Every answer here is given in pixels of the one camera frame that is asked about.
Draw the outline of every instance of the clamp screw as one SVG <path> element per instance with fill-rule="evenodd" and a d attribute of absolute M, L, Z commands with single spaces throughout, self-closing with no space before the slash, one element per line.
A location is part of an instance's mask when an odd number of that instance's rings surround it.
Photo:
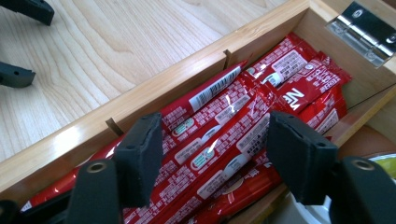
<path fill-rule="evenodd" d="M 396 42 L 396 34 L 392 34 L 390 37 L 387 38 L 387 42 L 393 44 Z"/>
<path fill-rule="evenodd" d="M 358 18 L 358 17 L 360 17 L 362 14 L 363 14 L 363 9 L 359 9 L 359 10 L 356 10 L 356 11 L 352 14 L 352 17 L 353 17 L 353 18 Z"/>
<path fill-rule="evenodd" d="M 368 163 L 367 161 L 354 160 L 352 161 L 352 164 L 361 170 L 365 170 L 365 171 L 375 170 L 375 167 L 372 164 Z"/>
<path fill-rule="evenodd" d="M 87 168 L 87 172 L 88 173 L 99 173 L 103 170 L 106 169 L 106 164 L 103 162 L 96 162 L 94 164 L 91 164 L 88 168 Z"/>

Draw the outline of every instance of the candy bar wrapper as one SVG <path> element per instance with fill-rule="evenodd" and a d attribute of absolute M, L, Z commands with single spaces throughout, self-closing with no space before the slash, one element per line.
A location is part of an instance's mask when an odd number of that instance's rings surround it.
<path fill-rule="evenodd" d="M 324 134 L 346 114 L 347 103 L 342 88 L 336 85 L 306 107 L 298 117 L 318 133 Z"/>
<path fill-rule="evenodd" d="M 315 55 L 317 52 L 308 43 L 290 33 L 244 73 L 251 74 L 261 84 L 269 81 L 277 87 L 306 66 Z"/>
<path fill-rule="evenodd" d="M 168 152 L 163 158 L 160 174 L 157 177 L 155 186 L 162 183 L 170 174 L 179 168 L 184 162 L 199 150 L 216 132 L 221 128 L 245 105 L 253 101 L 250 93 L 242 95 L 229 107 L 220 111 L 215 119 L 210 120 L 206 125 L 200 127 L 189 139 L 177 145 L 176 148 Z"/>
<path fill-rule="evenodd" d="M 351 79 L 330 57 L 319 52 L 302 70 L 283 83 L 278 91 L 291 109 L 300 113 L 331 87 L 344 85 Z"/>
<path fill-rule="evenodd" d="M 176 99 L 161 110 L 163 129 L 172 132 L 184 120 L 191 117 L 207 102 L 227 88 L 241 73 L 246 61 L 230 66 L 210 78 L 198 88 Z"/>
<path fill-rule="evenodd" d="M 269 112 L 287 104 L 269 84 L 152 193 L 149 208 L 125 211 L 126 223 L 179 222 L 262 149 Z"/>
<path fill-rule="evenodd" d="M 226 123 L 246 103 L 249 90 L 254 87 L 253 81 L 245 75 L 239 75 L 224 91 L 215 96 L 190 118 L 179 124 L 172 132 L 163 134 L 163 154 L 179 151 L 188 145 L 193 135 L 212 122 L 218 125 Z"/>
<path fill-rule="evenodd" d="M 259 200 L 280 183 L 281 178 L 271 162 L 256 165 L 186 223 L 221 223 Z"/>

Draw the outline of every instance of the metal screw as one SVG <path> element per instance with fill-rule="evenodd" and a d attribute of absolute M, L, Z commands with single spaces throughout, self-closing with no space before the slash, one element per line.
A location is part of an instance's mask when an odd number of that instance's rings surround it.
<path fill-rule="evenodd" d="M 87 172 L 88 173 L 99 173 L 103 170 L 106 169 L 106 164 L 103 162 L 97 162 L 94 164 L 91 164 L 88 168 L 87 168 Z"/>
<path fill-rule="evenodd" d="M 354 160 L 352 164 L 361 170 L 373 171 L 375 169 L 375 167 L 367 161 Z"/>
<path fill-rule="evenodd" d="M 390 37 L 387 38 L 387 42 L 390 44 L 393 44 L 396 42 L 396 34 L 391 35 Z"/>
<path fill-rule="evenodd" d="M 356 11 L 352 14 L 352 17 L 353 17 L 353 18 L 358 18 L 358 17 L 360 17 L 362 14 L 363 14 L 363 9 L 359 9 L 359 10 L 356 10 Z"/>
<path fill-rule="evenodd" d="M 370 50 L 367 51 L 366 53 L 366 59 L 369 61 L 373 61 L 375 59 L 376 55 Z"/>
<path fill-rule="evenodd" d="M 341 34 L 341 33 L 343 33 L 344 32 L 344 30 L 341 28 L 341 27 L 339 27 L 339 26 L 337 26 L 337 27 L 335 27 L 334 28 L 334 31 L 337 33 L 337 34 Z"/>

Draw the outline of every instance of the wood grain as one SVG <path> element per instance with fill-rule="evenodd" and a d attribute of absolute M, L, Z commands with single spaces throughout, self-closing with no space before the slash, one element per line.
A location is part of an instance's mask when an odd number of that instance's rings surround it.
<path fill-rule="evenodd" d="M 0 8 L 0 61 L 36 72 L 0 86 L 0 161 L 284 2 L 48 1 L 51 26 Z"/>

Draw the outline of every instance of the wooden drawer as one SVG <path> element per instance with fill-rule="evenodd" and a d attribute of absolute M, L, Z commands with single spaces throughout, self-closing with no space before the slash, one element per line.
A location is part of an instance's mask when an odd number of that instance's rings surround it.
<path fill-rule="evenodd" d="M 331 136 L 337 146 L 341 146 L 363 124 L 368 123 L 396 141 L 393 137 L 396 134 L 396 120 L 392 116 L 396 112 L 396 101 L 392 100 L 396 94 L 396 58 L 375 68 L 325 27 L 350 2 L 290 0 L 197 51 L 22 153 L 1 162 L 0 199 L 24 204 L 93 152 L 116 139 L 117 129 L 127 131 L 137 118 L 158 111 L 229 64 L 246 58 L 250 62 L 257 60 L 291 31 L 306 39 L 315 49 L 330 55 L 353 76 L 353 80 L 344 87 L 349 113 L 326 135 Z M 376 14 L 384 16 L 382 20 L 396 24 L 396 17 L 390 16 L 395 11 L 385 3 L 377 3 L 373 9 Z M 261 216 L 284 189 L 276 189 L 270 195 L 273 198 L 260 204 L 260 209 L 250 210 L 254 215 L 249 215 L 249 220 Z"/>

